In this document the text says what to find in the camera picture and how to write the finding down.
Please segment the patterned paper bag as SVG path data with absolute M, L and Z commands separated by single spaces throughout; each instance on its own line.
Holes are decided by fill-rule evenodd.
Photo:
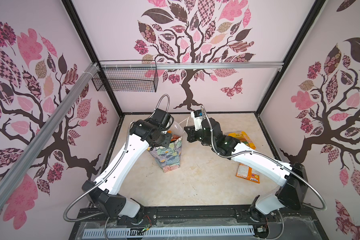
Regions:
M 188 117 L 180 123 L 174 122 L 169 128 L 168 133 L 181 137 L 177 141 L 170 142 L 168 147 L 147 149 L 164 173 L 176 170 L 181 165 L 183 139 L 185 135 L 184 127 L 188 126 L 189 119 L 190 118 Z

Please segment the orange chip snack bag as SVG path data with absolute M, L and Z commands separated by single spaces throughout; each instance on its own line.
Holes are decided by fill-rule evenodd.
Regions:
M 179 138 L 181 138 L 181 137 L 177 136 L 177 135 L 172 135 L 171 143 L 177 141 Z

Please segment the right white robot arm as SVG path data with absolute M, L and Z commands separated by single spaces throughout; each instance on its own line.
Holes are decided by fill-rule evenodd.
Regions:
M 216 154 L 244 164 L 278 185 L 273 191 L 255 197 L 249 208 L 249 214 L 254 221 L 259 222 L 272 211 L 281 208 L 298 211 L 303 207 L 308 190 L 308 177 L 302 164 L 288 164 L 272 158 L 268 159 L 237 138 L 224 135 L 220 124 L 212 118 L 202 120 L 194 126 L 184 127 L 184 130 L 188 142 L 198 141 L 204 146 L 210 146 Z

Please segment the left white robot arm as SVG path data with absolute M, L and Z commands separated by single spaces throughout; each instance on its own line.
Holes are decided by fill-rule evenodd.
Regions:
M 168 129 L 174 118 L 157 109 L 145 120 L 132 122 L 124 147 L 108 167 L 94 180 L 86 181 L 82 190 L 96 208 L 109 218 L 127 216 L 134 218 L 141 205 L 119 194 L 121 185 L 137 159 L 149 147 L 168 147 L 172 134 Z

